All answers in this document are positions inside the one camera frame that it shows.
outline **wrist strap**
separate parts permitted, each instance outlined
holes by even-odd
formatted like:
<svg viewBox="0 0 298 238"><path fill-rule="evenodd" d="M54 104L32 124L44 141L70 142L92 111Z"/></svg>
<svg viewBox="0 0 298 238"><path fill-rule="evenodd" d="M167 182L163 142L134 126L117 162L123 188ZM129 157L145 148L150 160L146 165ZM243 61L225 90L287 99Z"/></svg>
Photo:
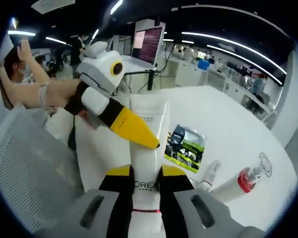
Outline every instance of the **wrist strap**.
<svg viewBox="0 0 298 238"><path fill-rule="evenodd" d="M39 86L39 92L38 92L38 96L39 96L39 105L41 108L44 108L46 110L53 110L55 109L54 106L50 106L47 103L47 91L48 91L48 85L49 83L45 83Z"/></svg>

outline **robot eye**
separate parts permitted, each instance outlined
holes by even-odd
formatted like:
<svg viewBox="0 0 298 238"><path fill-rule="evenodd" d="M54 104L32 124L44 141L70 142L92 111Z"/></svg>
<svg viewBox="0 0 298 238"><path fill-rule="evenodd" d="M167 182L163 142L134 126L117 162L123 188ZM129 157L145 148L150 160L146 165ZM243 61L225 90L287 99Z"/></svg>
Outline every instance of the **robot eye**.
<svg viewBox="0 0 298 238"><path fill-rule="evenodd" d="M114 62L111 66L111 75L116 76L123 70L123 64L121 62Z"/></svg>

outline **white tube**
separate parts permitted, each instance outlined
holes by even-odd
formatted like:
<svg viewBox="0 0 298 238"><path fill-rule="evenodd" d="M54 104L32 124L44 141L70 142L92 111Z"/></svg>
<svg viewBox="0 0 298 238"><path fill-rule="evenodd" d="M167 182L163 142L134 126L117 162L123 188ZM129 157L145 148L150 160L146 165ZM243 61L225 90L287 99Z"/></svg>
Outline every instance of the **white tube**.
<svg viewBox="0 0 298 238"><path fill-rule="evenodd" d="M133 203L134 210L138 211L132 214L130 229L133 229L133 223L136 224L137 221L137 229L156 233L161 228L161 213L152 211L158 211L160 204L156 178L161 168L168 136L169 103L157 95L131 95L130 109L145 120L160 141L160 147L154 150L130 142L131 164L135 172ZM139 227L139 224L150 226Z"/></svg>

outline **desk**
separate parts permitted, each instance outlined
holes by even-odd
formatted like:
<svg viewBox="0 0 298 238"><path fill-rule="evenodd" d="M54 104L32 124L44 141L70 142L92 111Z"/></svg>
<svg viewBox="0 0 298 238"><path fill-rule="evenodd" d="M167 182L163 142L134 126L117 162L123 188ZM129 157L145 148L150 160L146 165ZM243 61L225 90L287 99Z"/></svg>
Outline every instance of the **desk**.
<svg viewBox="0 0 298 238"><path fill-rule="evenodd" d="M225 88L226 88L227 84L229 84L229 88L225 92ZM265 105L261 101L259 101L258 98L254 94L252 94L250 91L248 91L246 88L240 86L239 84L231 81L229 78L225 79L223 92L226 93L229 97L233 98L239 104L242 103L244 95L246 95L251 100L253 100L255 103L257 103L266 112L266 114L269 114L270 112L273 111L272 108L269 108L267 105Z"/></svg>
<svg viewBox="0 0 298 238"><path fill-rule="evenodd" d="M264 152L273 165L272 176L259 183L249 194L227 203L232 217L244 226L264 231L278 219L286 208L297 185L293 165L280 143L265 125L222 92L210 87L184 87L156 91L150 94L166 96L171 101L170 127L188 126L207 136L206 149L198 173L185 171L189 178L200 180L206 167L214 160L222 163L214 187L247 166L256 165ZM120 95L128 105L128 97ZM97 188L105 169L130 163L128 141L109 129L90 131L76 120L77 155L85 191ZM164 163L176 164L164 159Z"/></svg>

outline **green packet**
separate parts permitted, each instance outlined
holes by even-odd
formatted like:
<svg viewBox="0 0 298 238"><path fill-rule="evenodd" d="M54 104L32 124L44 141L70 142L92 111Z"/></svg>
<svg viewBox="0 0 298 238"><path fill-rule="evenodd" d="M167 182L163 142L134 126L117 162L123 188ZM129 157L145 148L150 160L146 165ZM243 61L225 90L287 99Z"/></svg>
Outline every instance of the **green packet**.
<svg viewBox="0 0 298 238"><path fill-rule="evenodd" d="M168 136L164 156L166 159L197 173L202 161L206 136L187 127L177 125Z"/></svg>

